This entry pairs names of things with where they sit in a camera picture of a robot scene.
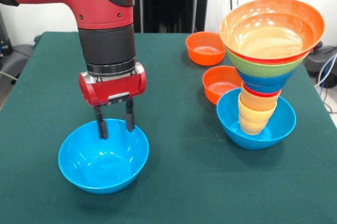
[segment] yellow cup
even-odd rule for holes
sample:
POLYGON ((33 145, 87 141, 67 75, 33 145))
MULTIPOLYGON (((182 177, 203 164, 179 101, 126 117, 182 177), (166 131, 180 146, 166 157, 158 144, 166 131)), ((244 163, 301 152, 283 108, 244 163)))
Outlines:
POLYGON ((268 111, 272 109, 281 94, 281 90, 272 97, 260 97, 249 93, 244 85, 241 85, 241 102, 247 108, 256 111, 268 111))
POLYGON ((269 118, 273 115, 277 102, 272 109, 267 111, 256 111, 246 107, 241 102, 239 95, 239 123, 242 131, 248 135, 258 135, 267 125, 269 118))

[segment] dark green table cover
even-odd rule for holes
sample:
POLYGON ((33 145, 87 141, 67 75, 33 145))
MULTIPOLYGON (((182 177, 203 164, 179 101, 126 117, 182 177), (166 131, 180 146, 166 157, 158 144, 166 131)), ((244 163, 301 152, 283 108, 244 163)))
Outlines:
MULTIPOLYGON (((150 142, 137 180, 112 195, 69 183, 58 150, 95 119, 82 98, 77 33, 46 33, 0 112, 0 223, 337 223, 337 130, 300 65, 282 91, 296 128, 247 151, 223 132, 185 49, 187 34, 137 34, 146 93, 136 123, 150 142)), ((123 118, 124 104, 104 108, 123 118)))

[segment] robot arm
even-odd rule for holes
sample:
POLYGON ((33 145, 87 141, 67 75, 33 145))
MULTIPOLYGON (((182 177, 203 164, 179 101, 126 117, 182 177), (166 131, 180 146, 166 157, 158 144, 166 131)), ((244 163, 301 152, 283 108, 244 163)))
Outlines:
POLYGON ((127 127, 134 128, 132 97, 146 88, 143 66, 136 63, 134 0, 0 0, 6 5, 65 3, 73 11, 87 71, 80 74, 80 88, 95 107, 101 138, 107 130, 101 105, 126 101, 127 127))

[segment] red bowl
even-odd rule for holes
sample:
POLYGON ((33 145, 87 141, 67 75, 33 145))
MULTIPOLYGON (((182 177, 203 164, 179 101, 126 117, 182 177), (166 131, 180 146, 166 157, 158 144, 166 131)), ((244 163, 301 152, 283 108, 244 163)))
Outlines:
POLYGON ((248 93, 252 94, 252 95, 256 95, 256 96, 259 96, 259 97, 265 97, 265 98, 273 97, 273 96, 275 96, 275 95, 277 95, 281 92, 281 90, 279 90, 279 91, 276 91, 276 92, 271 93, 271 94, 259 93, 258 91, 254 91, 254 90, 250 89, 249 87, 247 87, 245 83, 243 83, 243 88, 246 89, 246 91, 248 93))
POLYGON ((293 62, 293 61, 296 61, 296 60, 300 59, 301 57, 303 57, 304 55, 309 53, 309 52, 305 52, 305 53, 301 53, 301 54, 298 54, 298 55, 293 56, 293 57, 279 58, 279 59, 259 59, 259 58, 255 58, 255 59, 252 60, 251 57, 246 57, 246 56, 237 54, 236 52, 232 51, 230 48, 228 48, 228 47, 226 47, 226 48, 237 57, 245 59, 249 62, 254 62, 254 63, 258 63, 258 64, 265 64, 265 65, 280 65, 280 64, 290 63, 290 62, 293 62))

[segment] green bowl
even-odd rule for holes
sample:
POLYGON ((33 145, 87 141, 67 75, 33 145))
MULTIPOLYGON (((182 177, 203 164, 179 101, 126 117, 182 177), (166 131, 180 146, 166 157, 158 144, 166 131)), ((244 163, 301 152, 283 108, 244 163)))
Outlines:
POLYGON ((232 52, 230 52, 227 48, 226 48, 226 52, 232 64, 240 72, 250 75, 250 76, 254 76, 254 77, 275 77, 275 76, 286 74, 292 71, 293 69, 295 69, 300 63, 302 63, 302 61, 308 55, 307 54, 301 57, 300 59, 297 59, 296 61, 286 63, 286 64, 263 65, 263 64, 257 64, 257 63, 246 61, 236 56, 232 52))

